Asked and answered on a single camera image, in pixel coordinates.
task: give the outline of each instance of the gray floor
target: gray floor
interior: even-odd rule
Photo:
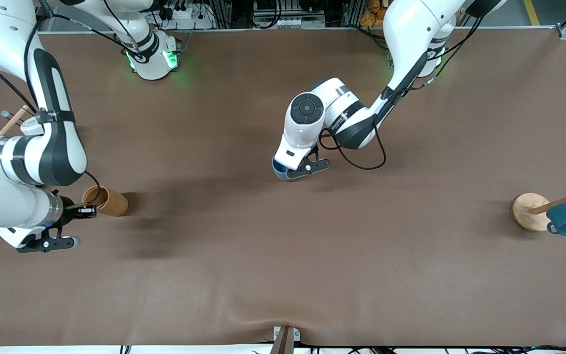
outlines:
[[[532,0],[539,23],[541,25],[555,25],[566,19],[566,0]],[[97,30],[108,30],[99,20],[68,6],[56,7],[56,12],[65,16],[76,18],[87,23]],[[482,26],[529,26],[531,24],[524,0],[508,0],[498,11],[489,14],[483,20]],[[61,19],[54,19],[45,23],[41,30],[47,31],[84,31],[85,29],[74,23]]]

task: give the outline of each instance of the mug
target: mug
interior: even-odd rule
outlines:
[[[547,217],[552,220],[547,224],[547,230],[554,235],[566,236],[566,203],[550,208]]]

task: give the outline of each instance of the round wooden base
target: round wooden base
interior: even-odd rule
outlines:
[[[545,213],[534,215],[530,213],[530,209],[543,206],[549,202],[545,197],[536,193],[519,195],[512,202],[512,215],[517,224],[528,231],[535,233],[547,231],[547,224],[550,222],[550,219],[548,219]]]

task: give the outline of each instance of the wooden mug tree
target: wooden mug tree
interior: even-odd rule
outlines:
[[[524,193],[512,202],[512,215],[524,229],[540,233],[547,231],[547,224],[550,222],[547,211],[558,204],[566,204],[566,197],[550,202],[542,195]]]

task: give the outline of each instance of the brown tabletop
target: brown tabletop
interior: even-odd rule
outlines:
[[[566,345],[566,237],[509,214],[566,192],[555,30],[478,31],[382,126],[384,168],[323,152],[332,168],[292,183],[270,168],[290,100],[337,76],[370,104],[389,79],[363,34],[198,33],[155,82],[98,36],[41,40],[88,170],[133,207],[69,224],[77,249],[0,238],[0,345],[261,342],[285,324],[312,345]],[[0,111],[20,105],[0,82]],[[376,142],[350,157],[381,159]]]

